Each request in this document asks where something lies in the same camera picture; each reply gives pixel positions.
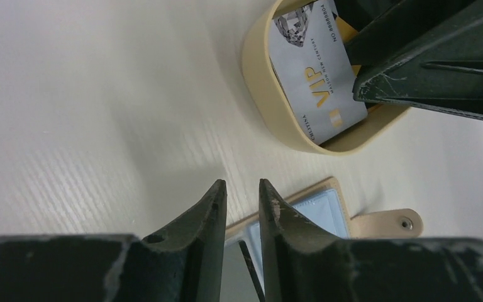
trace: tabletop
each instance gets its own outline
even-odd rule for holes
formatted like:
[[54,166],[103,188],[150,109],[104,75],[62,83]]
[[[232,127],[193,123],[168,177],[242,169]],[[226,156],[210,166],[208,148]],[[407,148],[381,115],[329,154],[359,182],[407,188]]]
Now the tabletop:
[[483,238],[483,121],[412,109],[347,156],[291,150],[240,70],[272,0],[0,1],[0,234],[145,236],[228,184],[228,223],[328,176],[349,212]]

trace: diamond image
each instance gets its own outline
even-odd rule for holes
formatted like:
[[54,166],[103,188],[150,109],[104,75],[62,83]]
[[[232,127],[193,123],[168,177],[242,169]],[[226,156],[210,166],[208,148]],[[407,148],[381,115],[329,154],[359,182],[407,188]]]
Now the diamond image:
[[312,13],[313,6],[314,3],[310,3],[287,14],[283,14],[274,20],[279,32],[286,38],[288,43],[297,47],[303,47],[304,37],[308,29],[308,17]]

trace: yellow object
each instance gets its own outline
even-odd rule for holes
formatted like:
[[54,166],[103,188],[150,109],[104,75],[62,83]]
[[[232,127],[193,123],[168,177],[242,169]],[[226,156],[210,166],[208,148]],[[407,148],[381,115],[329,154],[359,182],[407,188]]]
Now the yellow object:
[[[365,120],[331,138],[321,146],[313,143],[303,133],[273,71],[269,59],[268,41],[274,16],[300,8],[310,2],[310,0],[277,0],[258,19],[243,42],[241,53],[243,77],[267,128],[282,143],[299,151],[328,155],[346,154],[358,150],[373,139],[402,116],[408,107],[382,105],[376,110],[370,111]],[[344,41],[356,35],[357,32],[340,18],[336,19],[336,23]],[[352,68],[356,74],[359,66]]]

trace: light blue surface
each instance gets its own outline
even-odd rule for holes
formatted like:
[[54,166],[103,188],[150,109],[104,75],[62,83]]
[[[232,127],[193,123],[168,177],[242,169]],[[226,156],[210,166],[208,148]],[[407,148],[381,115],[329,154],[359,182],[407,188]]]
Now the light blue surface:
[[[312,195],[299,203],[293,205],[301,214],[310,219],[313,223],[341,238],[348,238],[347,226],[343,217],[343,211],[338,197],[338,192],[328,189],[321,193]],[[262,243],[260,241],[260,223],[256,222],[248,226],[246,230],[246,244],[251,253],[253,265],[257,271],[258,278],[262,282]]]

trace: metal grommet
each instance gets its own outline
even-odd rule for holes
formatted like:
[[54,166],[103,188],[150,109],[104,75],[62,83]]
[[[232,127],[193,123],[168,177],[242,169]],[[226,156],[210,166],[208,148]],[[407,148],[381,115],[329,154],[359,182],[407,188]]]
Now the metal grommet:
[[410,231],[414,228],[414,223],[408,217],[401,217],[399,218],[399,226],[407,231]]

